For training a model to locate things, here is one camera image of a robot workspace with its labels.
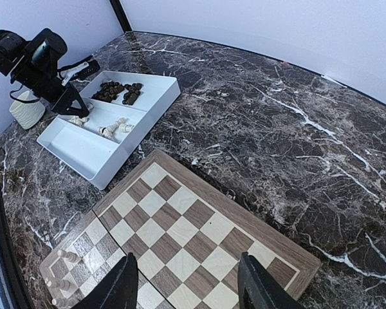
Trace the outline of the wooden chess board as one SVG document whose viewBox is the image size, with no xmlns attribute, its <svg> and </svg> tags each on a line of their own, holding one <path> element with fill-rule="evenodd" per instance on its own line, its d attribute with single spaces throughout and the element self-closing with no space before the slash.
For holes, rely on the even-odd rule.
<svg viewBox="0 0 386 309">
<path fill-rule="evenodd" d="M 69 263 L 59 249 L 79 257 Z M 41 263 L 70 282 L 52 298 L 81 300 L 119 260 L 138 263 L 138 308 L 238 308 L 247 252 L 294 299 L 320 260 L 161 151 L 154 151 L 86 214 Z"/>
</svg>

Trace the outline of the dark chess pieces pile lower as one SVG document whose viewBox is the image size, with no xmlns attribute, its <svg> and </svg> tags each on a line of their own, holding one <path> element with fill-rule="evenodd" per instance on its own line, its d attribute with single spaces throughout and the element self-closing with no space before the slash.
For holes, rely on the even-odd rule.
<svg viewBox="0 0 386 309">
<path fill-rule="evenodd" d="M 109 81 L 100 85 L 101 89 L 91 98 L 103 102 L 111 103 L 118 98 L 118 95 L 125 90 L 125 86 L 119 82 Z"/>
</svg>

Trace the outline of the white plastic divided tray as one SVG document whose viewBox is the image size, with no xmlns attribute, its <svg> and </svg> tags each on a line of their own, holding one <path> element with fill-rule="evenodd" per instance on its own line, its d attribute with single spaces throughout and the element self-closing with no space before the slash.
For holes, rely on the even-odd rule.
<svg viewBox="0 0 386 309">
<path fill-rule="evenodd" d="M 123 93 L 104 102 L 93 98 L 104 82 L 141 84 L 142 88 L 131 105 L 123 103 Z M 180 93 L 175 77 L 102 71 L 80 92 L 84 102 L 93 107 L 89 116 L 80 121 L 59 115 L 37 141 L 103 190 Z"/>
</svg>

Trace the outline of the white chess pieces pile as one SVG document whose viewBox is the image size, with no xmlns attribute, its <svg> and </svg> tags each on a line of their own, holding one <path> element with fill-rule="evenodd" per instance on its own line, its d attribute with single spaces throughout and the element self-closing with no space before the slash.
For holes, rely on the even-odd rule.
<svg viewBox="0 0 386 309">
<path fill-rule="evenodd" d="M 84 124 L 89 122 L 89 117 L 83 117 L 80 118 L 78 116 L 71 117 L 68 122 L 78 126 L 78 127 L 84 127 Z M 100 136 L 113 140 L 115 132 L 119 130 L 122 133 L 129 133 L 133 130 L 134 126 L 127 123 L 128 119 L 125 117 L 119 118 L 114 122 L 114 124 L 111 124 L 110 126 L 101 126 L 98 127 L 97 131 Z"/>
</svg>

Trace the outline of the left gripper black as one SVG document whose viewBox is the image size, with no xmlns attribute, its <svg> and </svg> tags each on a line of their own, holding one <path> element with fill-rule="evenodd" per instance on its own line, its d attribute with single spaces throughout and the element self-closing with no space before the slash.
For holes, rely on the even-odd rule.
<svg viewBox="0 0 386 309">
<path fill-rule="evenodd" d="M 61 36 L 43 29 L 22 50 L 22 58 L 10 73 L 10 82 L 19 82 L 38 98 L 53 104 L 60 115 L 87 117 L 89 110 L 78 91 L 58 78 L 58 60 L 68 48 Z"/>
</svg>

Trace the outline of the cream ribbed ceramic mug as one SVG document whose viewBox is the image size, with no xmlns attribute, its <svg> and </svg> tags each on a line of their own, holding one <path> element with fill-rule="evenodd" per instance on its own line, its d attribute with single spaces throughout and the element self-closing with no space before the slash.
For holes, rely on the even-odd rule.
<svg viewBox="0 0 386 309">
<path fill-rule="evenodd" d="M 9 112 L 24 130 L 37 124 L 45 111 L 44 104 L 31 91 L 20 94 L 9 109 Z"/>
</svg>

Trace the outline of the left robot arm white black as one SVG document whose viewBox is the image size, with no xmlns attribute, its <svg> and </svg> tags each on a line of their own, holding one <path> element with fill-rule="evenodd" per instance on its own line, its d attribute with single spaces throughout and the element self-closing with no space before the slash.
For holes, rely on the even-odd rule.
<svg viewBox="0 0 386 309">
<path fill-rule="evenodd" d="M 10 82 L 19 82 L 33 92 L 33 100 L 18 99 L 33 104 L 40 99 L 53 104 L 52 111 L 60 115 L 87 117 L 89 110 L 77 89 L 68 80 L 58 76 L 58 60 L 68 47 L 61 36 L 48 28 L 27 41 L 14 32 L 0 30 L 0 72 L 10 76 Z"/>
</svg>

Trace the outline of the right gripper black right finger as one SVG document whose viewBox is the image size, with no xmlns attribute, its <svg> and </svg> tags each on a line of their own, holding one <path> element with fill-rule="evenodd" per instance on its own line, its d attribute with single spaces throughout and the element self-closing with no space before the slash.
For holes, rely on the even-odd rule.
<svg viewBox="0 0 386 309">
<path fill-rule="evenodd" d="M 247 252 L 241 254 L 237 273 L 239 308 L 304 308 Z"/>
</svg>

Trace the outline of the black left frame post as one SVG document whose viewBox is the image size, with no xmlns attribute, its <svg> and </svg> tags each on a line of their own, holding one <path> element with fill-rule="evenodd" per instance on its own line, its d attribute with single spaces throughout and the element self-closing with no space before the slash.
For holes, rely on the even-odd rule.
<svg viewBox="0 0 386 309">
<path fill-rule="evenodd" d="M 123 32 L 131 32 L 133 29 L 130 25 L 130 22 L 125 14 L 125 10 L 121 4 L 120 0 L 110 0 L 110 5 L 118 19 L 119 25 L 122 28 Z"/>
</svg>

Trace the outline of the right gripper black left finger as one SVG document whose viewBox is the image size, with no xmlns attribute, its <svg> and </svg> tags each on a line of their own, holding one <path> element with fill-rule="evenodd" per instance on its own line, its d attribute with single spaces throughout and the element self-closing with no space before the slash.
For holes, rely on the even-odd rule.
<svg viewBox="0 0 386 309">
<path fill-rule="evenodd" d="M 80 301 L 80 308 L 136 308 L 137 295 L 138 265 L 129 253 Z"/>
</svg>

